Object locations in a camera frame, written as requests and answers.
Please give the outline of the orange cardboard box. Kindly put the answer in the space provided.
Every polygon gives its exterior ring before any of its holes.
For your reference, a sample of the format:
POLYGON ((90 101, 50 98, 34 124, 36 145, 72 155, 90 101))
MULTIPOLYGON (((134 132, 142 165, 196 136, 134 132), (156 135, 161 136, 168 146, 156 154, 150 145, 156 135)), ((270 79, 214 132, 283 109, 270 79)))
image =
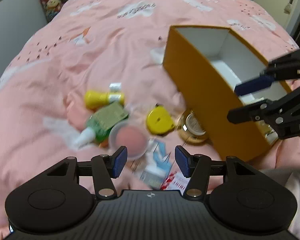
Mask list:
POLYGON ((265 137, 253 121, 232 124, 231 109, 260 99, 277 100, 290 92, 276 82, 271 87, 242 97, 237 84, 257 77, 268 62, 231 28, 173 25, 168 32, 163 66, 193 111, 222 159, 229 155, 249 161, 267 153, 277 135, 265 137))

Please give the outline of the blue white small carton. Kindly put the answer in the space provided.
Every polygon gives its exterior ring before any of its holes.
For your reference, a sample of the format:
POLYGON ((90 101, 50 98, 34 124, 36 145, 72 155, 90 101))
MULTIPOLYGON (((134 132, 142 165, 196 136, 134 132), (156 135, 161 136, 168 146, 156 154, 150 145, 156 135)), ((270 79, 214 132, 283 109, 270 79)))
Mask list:
POLYGON ((145 153, 145 161, 141 164, 139 179, 150 188, 159 190, 172 168, 171 153, 166 144, 158 139, 150 139, 145 153))

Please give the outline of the gold round tin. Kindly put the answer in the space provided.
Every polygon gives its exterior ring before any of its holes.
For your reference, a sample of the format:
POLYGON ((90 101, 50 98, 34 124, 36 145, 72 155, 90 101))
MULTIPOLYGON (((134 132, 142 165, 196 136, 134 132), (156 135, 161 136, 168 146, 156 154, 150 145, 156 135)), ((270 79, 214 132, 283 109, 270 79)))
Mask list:
POLYGON ((205 129, 200 126, 191 110, 186 110, 178 119, 177 132, 185 144, 189 145, 203 145, 208 139, 205 129))

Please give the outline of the pink patterned bed quilt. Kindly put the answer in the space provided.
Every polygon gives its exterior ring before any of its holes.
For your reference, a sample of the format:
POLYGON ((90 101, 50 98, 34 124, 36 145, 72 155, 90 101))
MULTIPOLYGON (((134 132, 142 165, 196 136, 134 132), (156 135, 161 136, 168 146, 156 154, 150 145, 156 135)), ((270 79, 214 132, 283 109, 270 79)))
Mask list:
POLYGON ((298 48, 251 0, 67 1, 0 78, 0 239, 9 233, 11 191, 65 157, 89 160, 106 152, 74 146, 91 115, 87 90, 121 83, 139 123, 157 103, 183 113, 183 97, 162 67, 172 25, 230 27, 268 60, 298 48))

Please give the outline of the yellow bulb-shaped bottle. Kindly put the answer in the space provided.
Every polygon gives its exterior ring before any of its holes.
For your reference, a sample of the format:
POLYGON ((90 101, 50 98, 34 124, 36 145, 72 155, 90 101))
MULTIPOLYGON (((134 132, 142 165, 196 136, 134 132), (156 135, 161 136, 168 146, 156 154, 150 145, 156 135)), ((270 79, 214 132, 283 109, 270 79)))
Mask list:
POLYGON ((125 94, 121 91, 121 83, 111 83, 108 92, 88 90, 84 95, 84 103, 87 109, 95 110, 111 103, 117 102, 125 105, 125 94))

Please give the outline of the yellow tape measure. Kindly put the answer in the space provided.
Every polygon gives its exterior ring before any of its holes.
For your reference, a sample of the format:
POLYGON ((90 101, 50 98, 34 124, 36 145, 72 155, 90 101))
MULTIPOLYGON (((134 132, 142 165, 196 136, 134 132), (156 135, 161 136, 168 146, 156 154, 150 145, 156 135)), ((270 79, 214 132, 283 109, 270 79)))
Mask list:
POLYGON ((174 121, 162 105, 156 105, 146 117, 146 126, 153 135, 165 135, 174 130, 174 121))

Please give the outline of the clear cup with pink sponge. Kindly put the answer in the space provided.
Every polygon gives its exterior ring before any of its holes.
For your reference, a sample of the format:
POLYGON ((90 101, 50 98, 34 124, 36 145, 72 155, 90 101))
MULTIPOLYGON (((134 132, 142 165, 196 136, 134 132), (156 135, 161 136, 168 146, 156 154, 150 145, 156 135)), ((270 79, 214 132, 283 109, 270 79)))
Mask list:
POLYGON ((109 148, 117 150, 121 146, 127 148, 127 161, 141 158, 148 148, 149 137, 142 127, 131 121, 121 121, 110 131, 109 148))

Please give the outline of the green liquid spray bottle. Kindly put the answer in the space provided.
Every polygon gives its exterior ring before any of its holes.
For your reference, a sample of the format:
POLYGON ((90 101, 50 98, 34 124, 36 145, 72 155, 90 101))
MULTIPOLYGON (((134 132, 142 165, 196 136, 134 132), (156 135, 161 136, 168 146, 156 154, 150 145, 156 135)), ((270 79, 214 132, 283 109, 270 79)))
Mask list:
POLYGON ((74 145, 81 148, 90 143, 100 144, 107 140, 111 129, 127 119, 129 113, 118 102, 113 102, 97 110, 86 122, 86 128, 75 140, 74 145))

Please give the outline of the red white small packet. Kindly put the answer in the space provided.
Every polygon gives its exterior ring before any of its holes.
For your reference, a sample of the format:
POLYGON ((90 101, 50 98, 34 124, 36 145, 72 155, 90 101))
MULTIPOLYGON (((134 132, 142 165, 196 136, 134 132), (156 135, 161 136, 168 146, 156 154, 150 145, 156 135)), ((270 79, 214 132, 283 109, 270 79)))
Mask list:
POLYGON ((190 179, 183 176, 181 172, 171 172, 161 185, 161 190, 178 190, 183 195, 190 179))

